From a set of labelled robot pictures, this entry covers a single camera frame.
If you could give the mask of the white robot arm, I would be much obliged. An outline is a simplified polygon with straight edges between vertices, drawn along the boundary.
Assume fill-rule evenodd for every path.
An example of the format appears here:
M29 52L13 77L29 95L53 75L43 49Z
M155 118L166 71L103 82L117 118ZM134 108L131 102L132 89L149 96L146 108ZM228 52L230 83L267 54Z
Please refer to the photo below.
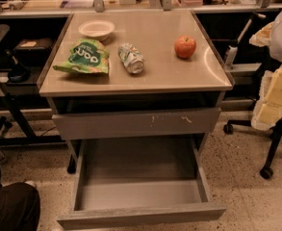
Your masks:
M280 62L276 70L266 70L259 90L259 99L252 113L251 126L267 131L282 118L282 12L254 34L249 43L267 46L269 56Z

